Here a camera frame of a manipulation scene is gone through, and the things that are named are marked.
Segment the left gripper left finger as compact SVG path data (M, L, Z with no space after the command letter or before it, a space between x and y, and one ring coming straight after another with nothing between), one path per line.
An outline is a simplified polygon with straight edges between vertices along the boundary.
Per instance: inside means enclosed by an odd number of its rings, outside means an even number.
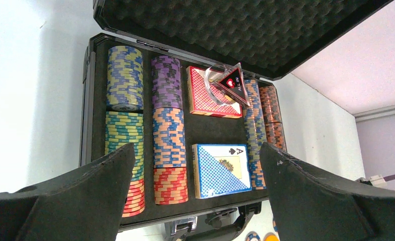
M70 172L0 193L0 240L115 240L135 164L126 144Z

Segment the clear round disc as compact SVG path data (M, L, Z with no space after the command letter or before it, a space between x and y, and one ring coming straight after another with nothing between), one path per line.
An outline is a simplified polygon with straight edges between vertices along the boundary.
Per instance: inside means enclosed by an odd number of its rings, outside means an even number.
M229 92L219 85L219 82L229 73L230 67L216 63L204 70L203 80L208 96L219 106L229 106L236 103Z

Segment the red playing card box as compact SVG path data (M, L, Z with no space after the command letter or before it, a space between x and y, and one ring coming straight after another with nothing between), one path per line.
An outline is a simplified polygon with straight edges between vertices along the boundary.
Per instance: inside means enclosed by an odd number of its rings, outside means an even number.
M224 118L241 118L242 110L238 103L224 104L230 98L215 87L209 93L205 81L205 70L195 66L186 68L189 110L191 114Z

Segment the black poker set case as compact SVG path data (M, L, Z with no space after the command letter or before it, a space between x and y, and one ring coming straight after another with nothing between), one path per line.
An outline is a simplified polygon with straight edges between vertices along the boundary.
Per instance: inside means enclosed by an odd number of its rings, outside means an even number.
M151 111L150 59L240 62L246 76L278 80L382 9L387 1L94 1L102 33L84 58L80 163L104 154L107 57L124 37L144 53L144 114Z

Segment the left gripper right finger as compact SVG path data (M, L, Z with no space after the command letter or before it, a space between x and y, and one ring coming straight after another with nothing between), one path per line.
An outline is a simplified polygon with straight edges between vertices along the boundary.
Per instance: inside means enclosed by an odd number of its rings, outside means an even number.
M260 161L280 240L395 240L395 191L340 177L270 143Z

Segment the triangular dealer button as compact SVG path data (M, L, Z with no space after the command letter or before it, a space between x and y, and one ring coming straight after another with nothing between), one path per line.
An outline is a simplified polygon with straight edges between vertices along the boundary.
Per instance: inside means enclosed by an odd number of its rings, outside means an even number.
M250 106L240 62L230 67L229 73L223 77L219 82L219 85L225 90L225 92L228 91L230 97L232 97L237 103L243 107Z

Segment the orange round button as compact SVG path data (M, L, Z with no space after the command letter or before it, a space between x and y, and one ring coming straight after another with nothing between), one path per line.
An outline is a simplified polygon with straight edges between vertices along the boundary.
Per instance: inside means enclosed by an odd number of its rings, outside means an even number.
M265 235L263 241L280 241L280 240L275 233L270 232Z

